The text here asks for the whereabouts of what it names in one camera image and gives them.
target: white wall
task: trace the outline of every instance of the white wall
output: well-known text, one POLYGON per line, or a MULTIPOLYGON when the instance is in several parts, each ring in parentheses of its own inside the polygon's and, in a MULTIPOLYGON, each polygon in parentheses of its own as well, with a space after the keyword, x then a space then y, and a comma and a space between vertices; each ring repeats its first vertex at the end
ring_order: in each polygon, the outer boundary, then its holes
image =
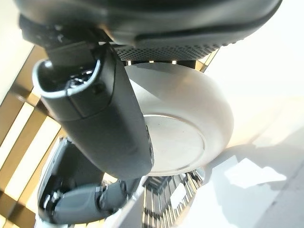
POLYGON ((221 48, 207 70, 235 130, 208 167, 181 227, 304 227, 304 2, 285 0, 258 32, 221 48))
POLYGON ((22 39, 19 13, 13 0, 0 2, 0 104, 33 45, 22 39))

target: metal grate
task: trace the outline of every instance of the metal grate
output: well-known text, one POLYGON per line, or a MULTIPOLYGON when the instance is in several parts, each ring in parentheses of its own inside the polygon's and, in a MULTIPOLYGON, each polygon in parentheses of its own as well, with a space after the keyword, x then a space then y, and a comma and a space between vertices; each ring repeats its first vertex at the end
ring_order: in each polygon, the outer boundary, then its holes
POLYGON ((220 45, 184 45, 154 48, 116 47, 121 60, 197 60, 210 54, 220 45))
POLYGON ((167 177, 149 177, 144 183, 144 205, 142 228, 169 228, 191 204, 203 179, 197 171, 167 177), (182 185, 185 196, 178 203, 171 196, 182 185))

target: perforated grille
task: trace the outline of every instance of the perforated grille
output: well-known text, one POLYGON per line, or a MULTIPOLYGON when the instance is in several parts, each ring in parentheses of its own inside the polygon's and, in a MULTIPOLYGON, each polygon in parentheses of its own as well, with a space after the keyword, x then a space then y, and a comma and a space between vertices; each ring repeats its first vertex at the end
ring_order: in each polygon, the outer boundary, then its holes
POLYGON ((197 60, 205 57, 219 45, 185 45, 165 46, 154 48, 117 47, 116 51, 121 60, 197 60))

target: white plastic part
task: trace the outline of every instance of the white plastic part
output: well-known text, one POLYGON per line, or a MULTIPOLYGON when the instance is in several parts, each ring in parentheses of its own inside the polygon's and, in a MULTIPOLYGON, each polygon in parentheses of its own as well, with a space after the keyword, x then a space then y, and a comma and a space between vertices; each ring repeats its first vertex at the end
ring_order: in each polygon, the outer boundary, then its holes
POLYGON ((149 175, 192 171, 217 157, 233 130, 231 109, 203 73, 169 63, 126 66, 154 152, 149 175))

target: black plastic housing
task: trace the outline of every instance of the black plastic housing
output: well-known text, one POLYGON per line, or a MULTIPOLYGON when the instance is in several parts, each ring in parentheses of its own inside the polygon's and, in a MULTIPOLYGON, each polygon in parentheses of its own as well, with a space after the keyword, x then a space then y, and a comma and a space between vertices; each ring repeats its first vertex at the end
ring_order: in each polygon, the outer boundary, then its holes
POLYGON ((98 53, 85 83, 71 86, 73 76, 58 86, 52 81, 56 72, 51 63, 42 61, 34 68, 34 86, 72 142, 96 167, 121 180, 139 178, 153 164, 143 114, 119 57, 108 45, 98 53))

